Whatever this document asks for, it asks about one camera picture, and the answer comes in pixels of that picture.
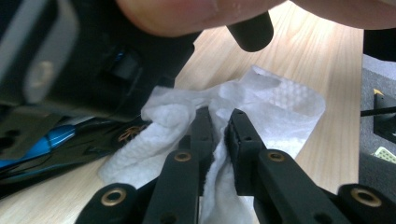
screw hole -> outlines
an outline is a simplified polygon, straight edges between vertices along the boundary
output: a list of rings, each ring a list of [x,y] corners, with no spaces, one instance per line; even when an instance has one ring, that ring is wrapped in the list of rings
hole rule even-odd
[[[271,161],[283,161],[283,160],[285,160],[285,157],[282,154],[278,153],[278,152],[270,152],[270,153],[268,153],[268,158]]]
[[[179,152],[175,156],[176,161],[189,161],[191,159],[191,154],[188,152]]]
[[[382,204],[382,201],[367,189],[353,189],[350,193],[356,201],[367,206],[379,207]]]
[[[122,203],[126,198],[126,190],[122,188],[114,188],[106,192],[102,196],[102,205],[104,206],[114,206]]]

human finger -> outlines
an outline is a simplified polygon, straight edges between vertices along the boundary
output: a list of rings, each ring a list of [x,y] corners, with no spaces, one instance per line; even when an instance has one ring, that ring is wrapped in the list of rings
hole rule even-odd
[[[155,35],[178,36],[262,14],[285,0],[116,0],[125,16]]]

wooden table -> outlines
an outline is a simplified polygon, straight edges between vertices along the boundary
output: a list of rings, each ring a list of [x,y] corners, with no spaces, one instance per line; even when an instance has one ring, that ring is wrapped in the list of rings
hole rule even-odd
[[[177,88],[203,90],[241,77],[252,64],[314,89],[327,109],[297,157],[321,187],[358,181],[362,30],[325,21],[285,3],[270,11],[271,44],[256,53],[237,47],[225,28],[205,31],[177,78]],[[96,175],[106,159],[23,190],[0,202],[0,223],[74,223],[103,187]]]

paper towel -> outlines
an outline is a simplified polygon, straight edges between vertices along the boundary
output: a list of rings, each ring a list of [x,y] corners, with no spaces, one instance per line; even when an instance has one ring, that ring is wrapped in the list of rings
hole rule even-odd
[[[158,176],[166,155],[177,148],[195,111],[208,106],[218,145],[201,200],[200,223],[251,223],[251,206],[238,197],[223,141],[235,108],[247,113],[262,141],[295,158],[324,112],[323,98],[311,89],[257,66],[240,79],[205,91],[157,87],[142,108],[152,123],[120,149],[99,171],[106,184],[127,183],[140,188]]]

white tissue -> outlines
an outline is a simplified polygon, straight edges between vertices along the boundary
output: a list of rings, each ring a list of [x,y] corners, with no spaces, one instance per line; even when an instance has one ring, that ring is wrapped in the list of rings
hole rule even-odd
[[[140,188],[158,176],[166,155],[177,148],[195,118],[208,106],[215,139],[214,162],[206,175],[200,223],[251,223],[247,201],[236,195],[233,167],[223,142],[224,129],[235,108],[247,113],[262,141],[295,158],[324,112],[323,98],[311,89],[253,66],[240,80],[205,91],[156,88],[142,108],[151,120],[145,131],[100,169],[106,184]]]

